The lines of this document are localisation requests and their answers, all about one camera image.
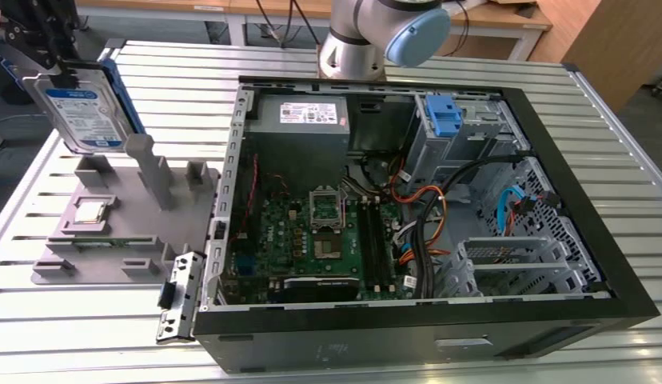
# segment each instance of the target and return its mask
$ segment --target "floor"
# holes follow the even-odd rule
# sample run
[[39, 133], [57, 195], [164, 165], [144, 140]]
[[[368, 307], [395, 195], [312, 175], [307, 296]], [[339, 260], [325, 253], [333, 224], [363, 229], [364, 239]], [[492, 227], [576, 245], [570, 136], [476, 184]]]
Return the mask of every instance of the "floor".
[[[325, 38], [325, 33], [324, 28], [315, 28], [320, 40]], [[289, 36], [293, 35], [295, 38], [287, 44], [289, 48], [313, 47], [312, 36], [305, 28], [292, 27]], [[88, 30], [77, 36], [80, 55], [96, 59], [108, 38], [228, 44], [223, 23], [91, 17]], [[248, 26], [248, 43], [277, 46], [272, 38], [261, 37], [256, 26]], [[0, 123], [0, 135], [5, 139], [0, 150], [0, 211], [51, 132], [45, 118], [32, 116], [39, 113], [35, 106], [11, 106], [0, 99], [0, 119], [21, 115]], [[651, 98], [648, 91], [642, 89], [619, 113], [619, 118], [662, 169], [662, 100]]]

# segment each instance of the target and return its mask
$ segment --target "table surface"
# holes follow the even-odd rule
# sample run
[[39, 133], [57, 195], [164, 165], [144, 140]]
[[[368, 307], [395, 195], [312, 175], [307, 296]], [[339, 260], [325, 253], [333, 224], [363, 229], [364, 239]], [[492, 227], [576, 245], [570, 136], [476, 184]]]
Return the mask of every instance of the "table surface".
[[[221, 168], [240, 74], [316, 75], [312, 50], [128, 42], [115, 61], [155, 153], [167, 156], [169, 166], [199, 159]], [[454, 58], [386, 68], [388, 81], [526, 91], [662, 313], [662, 179], [579, 76], [555, 64]], [[120, 154], [109, 161], [133, 165]], [[31, 264], [77, 185], [76, 164], [53, 134], [0, 215], [0, 382], [227, 378], [199, 344], [155, 345], [157, 286], [29, 282]], [[539, 359], [237, 377], [245, 382], [662, 384], [662, 315]]]
[[[297, 2], [309, 18], [329, 18], [333, 0], [301, 0]], [[233, 14], [260, 14], [255, 0], [76, 0], [79, 6], [105, 6], [149, 10], [181, 10]], [[288, 0], [261, 0], [267, 14], [288, 15]], [[515, 6], [488, 2], [468, 11], [470, 25], [495, 28], [532, 28], [548, 30], [552, 26], [544, 14], [536, 10], [532, 18], [515, 14]], [[462, 26], [464, 15], [452, 18], [452, 24]]]

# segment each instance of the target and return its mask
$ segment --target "blue drive bay latch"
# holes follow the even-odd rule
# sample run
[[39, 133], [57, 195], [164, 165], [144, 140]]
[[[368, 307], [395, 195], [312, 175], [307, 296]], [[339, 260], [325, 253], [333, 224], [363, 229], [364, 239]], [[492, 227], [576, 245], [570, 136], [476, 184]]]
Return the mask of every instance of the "blue drive bay latch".
[[451, 96], [430, 94], [426, 96], [426, 113], [434, 123], [435, 136], [451, 138], [462, 128], [462, 108]]

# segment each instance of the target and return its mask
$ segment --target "motherboard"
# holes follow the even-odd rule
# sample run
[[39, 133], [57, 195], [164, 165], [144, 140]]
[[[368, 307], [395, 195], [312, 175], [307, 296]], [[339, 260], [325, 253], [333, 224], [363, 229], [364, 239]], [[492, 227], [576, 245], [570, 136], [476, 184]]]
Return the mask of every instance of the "motherboard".
[[304, 302], [305, 295], [315, 301], [320, 296], [324, 301], [402, 298], [391, 255], [398, 218], [394, 203], [339, 198], [332, 189], [315, 190], [308, 198], [264, 200], [256, 239], [241, 236], [231, 248], [235, 277], [223, 281], [227, 300], [263, 304]]

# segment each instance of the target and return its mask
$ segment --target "blue hard drive label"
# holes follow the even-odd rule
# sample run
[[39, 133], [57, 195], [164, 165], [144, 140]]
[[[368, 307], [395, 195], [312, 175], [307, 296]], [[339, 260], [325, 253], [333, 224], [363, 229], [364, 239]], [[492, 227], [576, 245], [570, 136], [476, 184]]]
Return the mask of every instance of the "blue hard drive label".
[[45, 90], [45, 94], [52, 98], [85, 98], [87, 100], [99, 98], [91, 90]]
[[72, 138], [85, 146], [111, 148], [121, 145], [109, 117], [109, 106], [91, 90], [48, 89], [45, 95]]

